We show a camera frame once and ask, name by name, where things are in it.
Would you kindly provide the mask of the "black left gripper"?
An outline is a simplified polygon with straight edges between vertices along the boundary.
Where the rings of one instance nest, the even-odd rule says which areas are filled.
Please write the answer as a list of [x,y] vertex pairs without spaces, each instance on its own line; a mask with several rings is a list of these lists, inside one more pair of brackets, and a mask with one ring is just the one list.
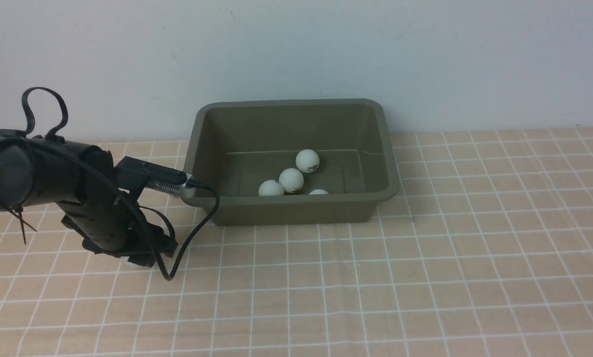
[[84,249],[95,254],[127,258],[128,263],[153,267],[155,250],[165,257],[172,257],[178,248],[175,233],[169,235],[160,227],[147,223],[152,233],[152,246],[142,237],[142,226],[119,200],[90,206],[76,201],[61,200],[65,213],[61,223],[83,237]]

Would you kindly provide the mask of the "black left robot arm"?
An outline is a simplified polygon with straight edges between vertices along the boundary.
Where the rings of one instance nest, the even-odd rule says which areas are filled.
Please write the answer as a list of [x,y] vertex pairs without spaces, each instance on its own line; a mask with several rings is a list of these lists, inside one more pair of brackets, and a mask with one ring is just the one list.
[[94,254],[152,267],[172,257],[175,233],[149,223],[138,199],[156,183],[185,183],[184,172],[124,157],[117,165],[96,145],[0,132],[0,212],[19,218],[24,208],[55,203],[61,223]]

